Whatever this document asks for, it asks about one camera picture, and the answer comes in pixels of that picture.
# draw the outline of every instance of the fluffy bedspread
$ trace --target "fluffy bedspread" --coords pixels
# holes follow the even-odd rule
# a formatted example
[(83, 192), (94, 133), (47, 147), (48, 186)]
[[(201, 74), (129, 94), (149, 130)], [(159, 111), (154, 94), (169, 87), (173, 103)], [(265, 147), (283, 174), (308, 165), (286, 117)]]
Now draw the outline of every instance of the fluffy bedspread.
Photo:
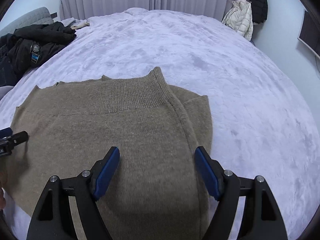
[[(131, 8), (88, 19), (89, 27), (0, 101), (0, 129), (35, 85), (146, 75), (160, 66), (168, 84), (208, 95), (213, 121), (211, 157), (242, 177), (266, 178), (296, 239), (320, 202), (319, 134), (289, 78), (259, 49), (213, 18)], [(213, 215), (217, 202), (210, 199)], [(241, 197), (230, 239), (236, 239)], [(30, 218), (10, 200), (6, 220), (26, 237)]]

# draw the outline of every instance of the television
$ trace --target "television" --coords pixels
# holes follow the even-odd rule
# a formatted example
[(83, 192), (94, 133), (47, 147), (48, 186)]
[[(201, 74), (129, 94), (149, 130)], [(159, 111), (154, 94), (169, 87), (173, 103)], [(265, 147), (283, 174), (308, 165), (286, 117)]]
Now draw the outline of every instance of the television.
[(304, 11), (298, 40), (303, 42), (320, 59), (320, 31), (307, 11)]

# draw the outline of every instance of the headboard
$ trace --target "headboard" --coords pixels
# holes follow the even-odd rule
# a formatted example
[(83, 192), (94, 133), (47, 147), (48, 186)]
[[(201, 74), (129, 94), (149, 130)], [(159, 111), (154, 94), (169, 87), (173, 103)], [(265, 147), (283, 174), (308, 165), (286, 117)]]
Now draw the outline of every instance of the headboard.
[(9, 23), (6, 27), (0, 30), (0, 37), (6, 35), (7, 33), (13, 33), (15, 29), (29, 26), (31, 24), (51, 24), (53, 20), (51, 19), (49, 10), (46, 7), (41, 7), (28, 12), (13, 22)]

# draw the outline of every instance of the white puffer jacket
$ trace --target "white puffer jacket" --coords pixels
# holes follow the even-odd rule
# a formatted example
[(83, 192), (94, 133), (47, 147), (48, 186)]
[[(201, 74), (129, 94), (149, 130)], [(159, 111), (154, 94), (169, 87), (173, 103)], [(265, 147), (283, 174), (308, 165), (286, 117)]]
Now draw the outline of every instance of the white puffer jacket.
[(233, 1), (232, 4), (233, 7), (227, 12), (222, 23), (250, 41), (253, 32), (251, 2), (238, 0)]

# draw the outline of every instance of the white plush blanket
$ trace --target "white plush blanket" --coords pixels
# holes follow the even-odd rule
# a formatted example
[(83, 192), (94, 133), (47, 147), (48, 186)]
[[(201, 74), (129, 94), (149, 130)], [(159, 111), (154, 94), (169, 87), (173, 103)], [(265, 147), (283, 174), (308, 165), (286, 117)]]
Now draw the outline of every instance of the white plush blanket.
[[(259, 49), (213, 18), (131, 8), (88, 19), (89, 27), (0, 101), (0, 129), (35, 85), (133, 78), (160, 66), (169, 84), (208, 95), (211, 157), (238, 176), (266, 178), (296, 239), (320, 202), (319, 134), (297, 88)], [(211, 216), (217, 203), (210, 200)], [(230, 239), (236, 239), (241, 198)], [(30, 217), (13, 202), (6, 220), (25, 239)]]

